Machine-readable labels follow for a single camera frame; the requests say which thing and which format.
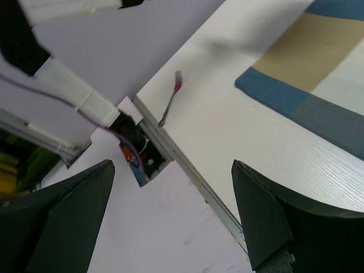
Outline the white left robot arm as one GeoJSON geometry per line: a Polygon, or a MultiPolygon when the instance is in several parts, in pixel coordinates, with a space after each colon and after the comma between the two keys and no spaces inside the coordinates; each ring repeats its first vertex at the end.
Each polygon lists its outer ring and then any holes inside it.
{"type": "Polygon", "coordinates": [[[1,79],[59,100],[96,126],[109,128],[125,114],[47,51],[32,28],[45,20],[141,4],[142,1],[1,1],[1,55],[9,65],[52,90],[30,88],[6,76],[1,79]]]}

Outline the blue tan white cloth napkin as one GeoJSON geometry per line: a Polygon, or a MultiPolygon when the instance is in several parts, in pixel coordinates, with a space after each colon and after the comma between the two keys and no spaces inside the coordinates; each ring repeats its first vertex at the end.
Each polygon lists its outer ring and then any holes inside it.
{"type": "Polygon", "coordinates": [[[313,1],[235,86],[362,159],[363,2],[313,1]]]}

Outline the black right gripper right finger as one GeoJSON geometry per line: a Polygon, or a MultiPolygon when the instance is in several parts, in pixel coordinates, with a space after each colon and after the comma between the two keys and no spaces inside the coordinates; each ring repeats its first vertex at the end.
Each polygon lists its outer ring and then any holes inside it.
{"type": "Polygon", "coordinates": [[[235,160],[231,175],[255,272],[363,272],[363,213],[282,186],[235,160]]]}

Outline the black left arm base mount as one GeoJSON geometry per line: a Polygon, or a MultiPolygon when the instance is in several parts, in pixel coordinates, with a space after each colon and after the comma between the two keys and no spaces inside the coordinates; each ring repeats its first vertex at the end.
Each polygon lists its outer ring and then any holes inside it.
{"type": "Polygon", "coordinates": [[[119,117],[110,126],[113,132],[125,137],[136,149],[143,163],[143,169],[131,148],[124,141],[120,141],[119,146],[124,154],[138,184],[145,186],[153,176],[157,175],[167,164],[166,158],[153,144],[139,124],[135,123],[131,116],[120,112],[119,117]]]}

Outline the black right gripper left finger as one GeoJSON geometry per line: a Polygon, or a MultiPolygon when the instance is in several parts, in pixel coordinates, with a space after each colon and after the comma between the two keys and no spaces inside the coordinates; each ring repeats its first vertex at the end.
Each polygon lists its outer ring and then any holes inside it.
{"type": "Polygon", "coordinates": [[[1,201],[1,272],[87,272],[105,214],[111,160],[1,201]]]}

